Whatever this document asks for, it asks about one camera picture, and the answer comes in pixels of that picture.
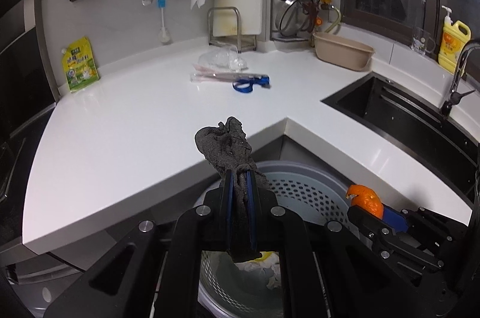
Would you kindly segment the beige plastic basin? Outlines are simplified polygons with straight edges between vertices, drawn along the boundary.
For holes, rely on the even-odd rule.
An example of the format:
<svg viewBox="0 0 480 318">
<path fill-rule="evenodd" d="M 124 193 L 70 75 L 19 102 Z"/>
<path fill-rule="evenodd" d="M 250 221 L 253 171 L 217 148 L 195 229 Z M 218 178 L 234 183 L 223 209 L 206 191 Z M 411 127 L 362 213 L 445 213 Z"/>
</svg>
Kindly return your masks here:
<svg viewBox="0 0 480 318">
<path fill-rule="evenodd" d="M 315 32 L 313 40 L 319 60 L 357 72 L 367 68 L 375 52 L 371 46 L 336 34 Z"/>
</svg>

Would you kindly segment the orange tangerine peel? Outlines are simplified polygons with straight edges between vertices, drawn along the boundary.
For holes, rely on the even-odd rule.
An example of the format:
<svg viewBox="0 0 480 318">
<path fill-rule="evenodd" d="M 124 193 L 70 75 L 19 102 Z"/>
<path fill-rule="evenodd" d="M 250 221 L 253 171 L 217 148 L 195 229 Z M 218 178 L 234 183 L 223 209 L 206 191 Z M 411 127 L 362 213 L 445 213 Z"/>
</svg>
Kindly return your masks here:
<svg viewBox="0 0 480 318">
<path fill-rule="evenodd" d="M 367 186 L 351 185 L 346 192 L 346 198 L 351 200 L 352 206 L 358 206 L 378 219 L 383 219 L 383 203 L 377 193 Z"/>
</svg>

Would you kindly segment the dark grey rag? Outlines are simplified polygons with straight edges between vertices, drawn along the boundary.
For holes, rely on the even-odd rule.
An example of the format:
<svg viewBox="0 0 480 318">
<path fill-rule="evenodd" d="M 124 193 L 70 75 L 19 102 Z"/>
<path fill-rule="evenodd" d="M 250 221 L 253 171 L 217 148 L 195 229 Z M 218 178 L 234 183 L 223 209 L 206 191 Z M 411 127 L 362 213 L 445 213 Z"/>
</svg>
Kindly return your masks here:
<svg viewBox="0 0 480 318">
<path fill-rule="evenodd" d="M 220 190 L 227 170 L 232 170 L 233 206 L 231 219 L 231 251 L 228 252 L 236 263 L 247 262 L 260 257 L 260 250 L 251 249 L 247 219 L 246 171 L 252 170 L 258 192 L 257 234 L 260 225 L 260 191 L 267 191 L 267 177 L 258 169 L 251 153 L 252 148 L 242 129 L 242 123 L 234 116 L 218 126 L 208 126 L 194 136 L 197 149 L 221 177 Z"/>
</svg>

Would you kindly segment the white paper towel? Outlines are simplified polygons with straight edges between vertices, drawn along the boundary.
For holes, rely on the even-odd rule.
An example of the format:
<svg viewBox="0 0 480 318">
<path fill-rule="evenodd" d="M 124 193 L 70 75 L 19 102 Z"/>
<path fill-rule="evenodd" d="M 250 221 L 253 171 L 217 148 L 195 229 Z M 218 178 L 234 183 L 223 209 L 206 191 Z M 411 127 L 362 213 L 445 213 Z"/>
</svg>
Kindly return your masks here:
<svg viewBox="0 0 480 318">
<path fill-rule="evenodd" d="M 247 261 L 243 263 L 236 263 L 235 266 L 244 272 L 261 274 L 268 280 L 266 287 L 269 290 L 281 287 L 281 266 L 278 253 L 277 259 L 271 258 L 271 260 L 261 263 L 249 263 L 249 261 Z"/>
</svg>

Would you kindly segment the white blue bottle brush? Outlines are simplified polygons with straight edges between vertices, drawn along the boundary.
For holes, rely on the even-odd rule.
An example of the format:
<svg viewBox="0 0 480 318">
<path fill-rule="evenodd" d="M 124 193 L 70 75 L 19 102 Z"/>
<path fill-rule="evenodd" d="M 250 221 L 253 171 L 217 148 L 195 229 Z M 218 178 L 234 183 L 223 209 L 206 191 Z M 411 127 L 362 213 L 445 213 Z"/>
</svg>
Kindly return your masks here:
<svg viewBox="0 0 480 318">
<path fill-rule="evenodd" d="M 159 39 L 163 45 L 168 45 L 168 44 L 171 44 L 172 38 L 170 36 L 168 28 L 166 27 L 166 22 L 165 22 L 166 0 L 157 0 L 157 6 L 160 10 L 160 20 L 161 20 Z"/>
</svg>

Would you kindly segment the metal cutting board rack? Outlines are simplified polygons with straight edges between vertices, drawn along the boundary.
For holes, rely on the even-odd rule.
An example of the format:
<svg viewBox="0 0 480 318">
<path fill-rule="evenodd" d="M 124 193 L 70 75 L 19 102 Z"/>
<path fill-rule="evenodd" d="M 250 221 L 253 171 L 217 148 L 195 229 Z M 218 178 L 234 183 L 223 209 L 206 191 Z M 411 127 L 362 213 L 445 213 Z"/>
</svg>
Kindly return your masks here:
<svg viewBox="0 0 480 318">
<path fill-rule="evenodd" d="M 257 50 L 257 36 L 242 32 L 242 16 L 237 7 L 212 7 L 208 10 L 208 44 L 235 46 L 238 53 Z"/>
</svg>

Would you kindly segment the yellow dish soap bottle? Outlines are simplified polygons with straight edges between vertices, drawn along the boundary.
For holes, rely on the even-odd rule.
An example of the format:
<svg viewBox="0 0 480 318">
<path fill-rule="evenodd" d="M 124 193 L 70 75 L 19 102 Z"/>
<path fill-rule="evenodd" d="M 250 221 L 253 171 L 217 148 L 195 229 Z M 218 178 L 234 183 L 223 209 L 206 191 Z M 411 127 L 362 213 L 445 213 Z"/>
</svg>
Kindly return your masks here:
<svg viewBox="0 0 480 318">
<path fill-rule="evenodd" d="M 443 19 L 442 38 L 439 48 L 439 64 L 451 74 L 454 74 L 460 53 L 471 39 L 471 30 L 462 21 L 453 21 L 450 7 L 442 6 L 446 11 Z"/>
</svg>

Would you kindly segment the steel pot lid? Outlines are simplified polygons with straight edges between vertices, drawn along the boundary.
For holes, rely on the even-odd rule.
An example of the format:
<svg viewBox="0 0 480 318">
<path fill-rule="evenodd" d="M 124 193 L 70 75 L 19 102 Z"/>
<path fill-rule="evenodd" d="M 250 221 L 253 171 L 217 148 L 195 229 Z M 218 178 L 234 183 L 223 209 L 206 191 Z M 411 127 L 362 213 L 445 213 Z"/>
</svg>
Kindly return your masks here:
<svg viewBox="0 0 480 318">
<path fill-rule="evenodd" d="M 286 0 L 276 15 L 275 25 L 282 37 L 311 33 L 315 27 L 318 7 L 314 0 Z"/>
</svg>

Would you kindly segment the yellow green seasoning pouch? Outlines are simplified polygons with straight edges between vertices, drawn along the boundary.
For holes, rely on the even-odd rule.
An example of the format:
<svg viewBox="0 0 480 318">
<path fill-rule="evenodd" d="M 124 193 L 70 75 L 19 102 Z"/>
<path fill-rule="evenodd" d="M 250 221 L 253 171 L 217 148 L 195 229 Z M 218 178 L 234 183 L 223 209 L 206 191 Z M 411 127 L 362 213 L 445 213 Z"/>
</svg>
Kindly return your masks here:
<svg viewBox="0 0 480 318">
<path fill-rule="evenodd" d="M 62 67 L 71 93 L 100 79 L 90 40 L 84 36 L 62 49 Z"/>
</svg>

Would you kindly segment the yellow rimmed container lid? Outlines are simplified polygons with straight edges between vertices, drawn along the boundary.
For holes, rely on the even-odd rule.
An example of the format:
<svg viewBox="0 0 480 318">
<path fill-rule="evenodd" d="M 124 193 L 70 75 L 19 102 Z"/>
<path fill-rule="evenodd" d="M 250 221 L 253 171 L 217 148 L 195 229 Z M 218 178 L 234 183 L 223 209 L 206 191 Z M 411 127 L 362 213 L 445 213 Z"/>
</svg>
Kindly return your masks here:
<svg viewBox="0 0 480 318">
<path fill-rule="evenodd" d="M 269 261 L 269 260 L 271 260 L 271 258 L 277 259 L 278 254 L 274 251 L 262 251 L 261 252 L 261 257 L 249 260 L 249 263 L 261 263 L 261 262 L 264 262 L 264 261 Z"/>
</svg>

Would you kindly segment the clear glass mug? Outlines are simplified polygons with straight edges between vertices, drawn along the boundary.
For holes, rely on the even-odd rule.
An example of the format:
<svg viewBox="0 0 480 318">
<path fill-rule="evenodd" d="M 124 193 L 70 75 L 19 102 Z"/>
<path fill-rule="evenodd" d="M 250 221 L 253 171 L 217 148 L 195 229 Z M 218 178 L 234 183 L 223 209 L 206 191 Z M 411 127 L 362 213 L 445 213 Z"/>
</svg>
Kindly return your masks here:
<svg viewBox="0 0 480 318">
<path fill-rule="evenodd" d="M 434 52 L 436 47 L 436 42 L 431 37 L 431 34 L 423 30 L 420 27 L 414 27 L 412 29 L 412 40 L 410 48 L 423 56 L 426 54 L 431 54 Z"/>
</svg>

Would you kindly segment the black kitchen sink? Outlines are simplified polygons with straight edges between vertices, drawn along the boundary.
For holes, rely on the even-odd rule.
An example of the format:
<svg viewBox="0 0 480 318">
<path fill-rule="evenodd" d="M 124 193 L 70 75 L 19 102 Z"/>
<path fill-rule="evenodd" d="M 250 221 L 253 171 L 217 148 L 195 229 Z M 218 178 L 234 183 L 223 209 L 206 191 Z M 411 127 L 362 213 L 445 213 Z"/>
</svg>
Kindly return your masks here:
<svg viewBox="0 0 480 318">
<path fill-rule="evenodd" d="M 433 104 L 374 72 L 322 102 L 406 152 L 473 206 L 479 142 Z"/>
</svg>

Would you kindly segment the clear plastic packaging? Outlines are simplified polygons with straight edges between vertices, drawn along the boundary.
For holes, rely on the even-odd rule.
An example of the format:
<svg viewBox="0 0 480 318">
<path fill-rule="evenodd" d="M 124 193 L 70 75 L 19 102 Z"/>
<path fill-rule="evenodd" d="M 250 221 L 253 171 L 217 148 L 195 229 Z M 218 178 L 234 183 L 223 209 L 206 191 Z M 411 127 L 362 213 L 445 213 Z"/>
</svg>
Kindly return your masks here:
<svg viewBox="0 0 480 318">
<path fill-rule="evenodd" d="M 248 69 L 247 62 L 240 56 L 236 46 L 217 46 L 203 53 L 198 66 L 210 70 L 241 72 Z"/>
</svg>

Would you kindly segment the dark metal faucet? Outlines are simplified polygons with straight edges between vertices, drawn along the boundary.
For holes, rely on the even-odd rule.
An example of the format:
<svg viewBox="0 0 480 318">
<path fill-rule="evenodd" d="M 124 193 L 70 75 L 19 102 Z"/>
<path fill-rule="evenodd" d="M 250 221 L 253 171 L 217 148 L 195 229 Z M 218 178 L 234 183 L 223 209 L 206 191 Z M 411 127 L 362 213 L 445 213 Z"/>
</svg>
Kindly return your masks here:
<svg viewBox="0 0 480 318">
<path fill-rule="evenodd" d="M 448 93 L 444 96 L 442 105 L 439 108 L 439 113 L 443 119 L 448 119 L 452 108 L 458 105 L 465 96 L 471 95 L 474 92 L 467 91 L 465 93 L 460 93 L 458 88 L 470 54 L 475 50 L 479 50 L 479 47 L 479 38 L 474 38 L 468 41 L 461 50 Z"/>
</svg>

